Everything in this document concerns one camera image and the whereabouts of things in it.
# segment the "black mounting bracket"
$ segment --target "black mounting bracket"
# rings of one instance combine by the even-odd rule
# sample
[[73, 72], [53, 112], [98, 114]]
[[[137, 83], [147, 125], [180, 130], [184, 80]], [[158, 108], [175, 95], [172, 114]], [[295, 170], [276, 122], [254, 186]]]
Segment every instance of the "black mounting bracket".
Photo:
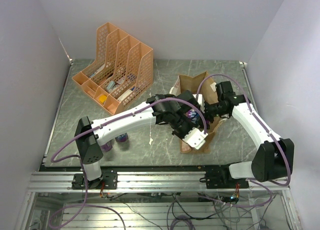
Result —
[[236, 184], [239, 184], [241, 189], [249, 188], [249, 183], [245, 178], [234, 179], [231, 177], [229, 165], [212, 166], [199, 181], [205, 183], [207, 189], [235, 189]]
[[[118, 174], [113, 170], [103, 170], [101, 178], [88, 182], [88, 189], [101, 189], [104, 183], [105, 190], [117, 189]], [[73, 176], [72, 187], [73, 190], [84, 190], [85, 179], [83, 173], [77, 173]]]

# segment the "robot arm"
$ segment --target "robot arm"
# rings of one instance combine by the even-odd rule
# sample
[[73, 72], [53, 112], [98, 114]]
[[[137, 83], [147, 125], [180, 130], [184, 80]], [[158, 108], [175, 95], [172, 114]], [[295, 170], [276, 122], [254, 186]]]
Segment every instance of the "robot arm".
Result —
[[214, 104], [205, 103], [205, 119], [209, 119], [212, 122], [216, 116], [228, 115], [229, 117], [234, 117], [248, 132], [257, 149], [252, 161], [234, 163], [229, 166], [231, 177], [234, 179], [255, 178], [259, 182], [286, 177], [288, 174], [285, 162], [274, 139], [283, 149], [292, 173], [294, 143], [289, 138], [282, 139], [273, 132], [254, 110], [251, 103], [250, 111], [245, 97], [236, 95], [229, 81], [218, 83], [216, 92], [218, 102]]
[[206, 142], [205, 138], [208, 134], [199, 130], [198, 125], [191, 122], [185, 115], [185, 113], [191, 109], [186, 104], [178, 103], [176, 101], [165, 101], [155, 104], [153, 107], [147, 108], [140, 113], [134, 114], [136, 111], [143, 109], [155, 101], [167, 97], [185, 100], [195, 105], [197, 108], [200, 108], [202, 103], [201, 98], [199, 104], [190, 91], [185, 91], [177, 97], [174, 95], [156, 94], [155, 96], [148, 98], [146, 102], [117, 115], [93, 121], [90, 121], [88, 117], [83, 117], [79, 120], [75, 136], [89, 129], [101, 126], [105, 122], [118, 119], [117, 121], [111, 122], [105, 127], [100, 127], [94, 132], [86, 134], [76, 140], [79, 155], [89, 181], [95, 180], [101, 176], [99, 164], [99, 160], [103, 157], [101, 149], [104, 149], [106, 144], [115, 137], [139, 127], [169, 124], [173, 129], [173, 135], [176, 135], [195, 149], [200, 149], [202, 147]]
[[[138, 127], [169, 124], [173, 129], [173, 135], [176, 135], [195, 149], [201, 148], [208, 134], [198, 129], [199, 127], [203, 127], [200, 122], [193, 123], [185, 115], [185, 113], [191, 109], [186, 104], [176, 101], [159, 102], [140, 113], [124, 117], [128, 113], [134, 113], [155, 101], [168, 97], [187, 101], [195, 105], [198, 109], [203, 109], [204, 105], [204, 118], [210, 122], [213, 122], [214, 117], [217, 116], [234, 117], [248, 132], [255, 144], [257, 152], [252, 161], [234, 163], [229, 166], [229, 172], [233, 179], [256, 178], [260, 182], [265, 182], [286, 177], [287, 170], [284, 160], [274, 140], [266, 133], [266, 129], [268, 132], [272, 132], [272, 130], [256, 112], [253, 112], [259, 119], [260, 122], [258, 122], [249, 110], [245, 97], [243, 95], [236, 95], [229, 81], [220, 82], [215, 87], [218, 102], [214, 104], [208, 104], [207, 102], [203, 104], [203, 99], [200, 97], [196, 100], [190, 91], [185, 91], [178, 96], [156, 94], [139, 106], [108, 118], [93, 121], [90, 121], [88, 117], [81, 118], [75, 135], [123, 116], [123, 118], [111, 122], [107, 126], [101, 127], [76, 140], [88, 180], [95, 180], [101, 176], [102, 172], [99, 165], [99, 160], [103, 157], [101, 148], [104, 148], [105, 144], [111, 139]], [[274, 132], [272, 132], [272, 135], [283, 149], [289, 162], [290, 171], [292, 172], [294, 156], [293, 142], [290, 139], [282, 139]]]

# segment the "yellow sticky note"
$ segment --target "yellow sticky note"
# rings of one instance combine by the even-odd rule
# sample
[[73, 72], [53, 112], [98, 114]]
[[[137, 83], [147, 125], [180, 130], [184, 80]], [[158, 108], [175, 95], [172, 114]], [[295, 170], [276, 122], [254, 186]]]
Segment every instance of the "yellow sticky note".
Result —
[[106, 99], [107, 99], [107, 96], [105, 96], [105, 95], [101, 95], [99, 97], [99, 101], [102, 102], [103, 104], [105, 103]]

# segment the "metal frame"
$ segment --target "metal frame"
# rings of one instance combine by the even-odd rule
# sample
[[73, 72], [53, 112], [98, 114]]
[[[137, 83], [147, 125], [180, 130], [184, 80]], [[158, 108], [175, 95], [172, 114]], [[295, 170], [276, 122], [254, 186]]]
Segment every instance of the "metal frame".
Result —
[[74, 61], [71, 60], [71, 62], [70, 62], [70, 67], [69, 67], [69, 71], [68, 71], [68, 74], [66, 75], [65, 83], [64, 83], [63, 90], [62, 90], [62, 93], [61, 93], [59, 105], [58, 105], [58, 108], [57, 108], [56, 113], [55, 113], [55, 117], [54, 117], [54, 121], [53, 121], [53, 126], [52, 126], [52, 129], [51, 129], [51, 132], [50, 132], [50, 136], [49, 136], [49, 139], [48, 139], [48, 143], [47, 143], [47, 145], [46, 145], [46, 147], [45, 147], [45, 152], [44, 152], [45, 157], [47, 156], [47, 154], [48, 154], [48, 152], [49, 152], [50, 143], [51, 143], [52, 137], [53, 137], [53, 135], [54, 135], [55, 126], [56, 126], [56, 124], [57, 124], [58, 115], [59, 115], [59, 112], [60, 112], [60, 109], [61, 109], [62, 101], [63, 101], [64, 96], [65, 96], [66, 88], [67, 88], [68, 81], [69, 81], [69, 76], [70, 76], [70, 74], [71, 74], [71, 67], [73, 66], [73, 64], [74, 64]]
[[296, 207], [296, 204], [294, 202], [293, 196], [291, 194], [291, 191], [284, 190], [281, 191], [282, 196], [282, 204], [284, 207], [285, 215], [288, 216], [287, 221], [291, 227], [292, 230], [300, 230], [302, 228], [302, 224], [299, 218], [299, 213]]
[[[76, 172], [34, 172], [27, 188], [33, 193], [84, 193], [84, 190], [73, 190], [72, 181]], [[234, 192], [232, 188], [207, 189], [206, 183], [199, 179], [205, 176], [202, 171], [177, 171], [177, 172], [117, 172], [117, 189], [108, 190], [109, 193], [173, 193], [173, 192]], [[271, 191], [288, 190], [271, 182], [264, 185]], [[241, 191], [265, 191], [266, 189], [249, 182], [249, 188]], [[89, 189], [88, 193], [99, 193], [99, 189]]]
[[241, 66], [241, 70], [242, 70], [242, 73], [244, 75], [245, 83], [248, 86], [249, 94], [252, 97], [252, 99], [251, 99], [252, 105], [254, 106], [255, 111], [258, 113], [258, 109], [257, 109], [257, 105], [256, 105], [256, 102], [255, 102], [255, 98], [254, 98], [254, 95], [252, 93], [252, 90], [251, 90], [251, 87], [250, 87], [250, 83], [249, 83], [249, 79], [248, 79], [247, 72], [246, 72], [246, 67], [247, 67], [248, 64], [246, 62], [244, 62], [244, 61], [239, 61], [239, 64]]
[[25, 229], [29, 225], [30, 215], [33, 212], [33, 206], [36, 200], [35, 192], [27, 192], [24, 197], [24, 201], [15, 224], [15, 230]]
[[[250, 196], [250, 194], [248, 194], [248, 197], [249, 197], [249, 205], [254, 205], [255, 204], [255, 199], [252, 198]], [[259, 222], [260, 217], [259, 217], [259, 214], [258, 214], [258, 211], [257, 211], [256, 208], [251, 209], [251, 215], [252, 215], [252, 221], [254, 223]], [[253, 227], [254, 227], [254, 230], [258, 230], [259, 229], [259, 224], [256, 224]]]

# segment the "brown paper bag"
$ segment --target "brown paper bag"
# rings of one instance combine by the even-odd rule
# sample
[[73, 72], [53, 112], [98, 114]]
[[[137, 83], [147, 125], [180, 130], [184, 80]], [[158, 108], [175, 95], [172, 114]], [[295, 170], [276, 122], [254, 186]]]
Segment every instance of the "brown paper bag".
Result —
[[[180, 74], [174, 86], [171, 88], [170, 93], [177, 96], [180, 93], [189, 90], [193, 94], [196, 94], [200, 83], [207, 76], [209, 76], [209, 73], [207, 71], [197, 76], [186, 76]], [[218, 102], [218, 96], [216, 93], [216, 82], [212, 77], [210, 77], [204, 82], [200, 94], [203, 95], [204, 100], [207, 101], [209, 104], [214, 104]], [[224, 122], [224, 120], [225, 119], [221, 119], [218, 116], [214, 118], [213, 123], [210, 124], [210, 129], [208, 129], [208, 136], [205, 138], [205, 144], [199, 150], [190, 147], [188, 144], [180, 140], [180, 152], [182, 154], [209, 153], [209, 144], [215, 137], [218, 127]]]

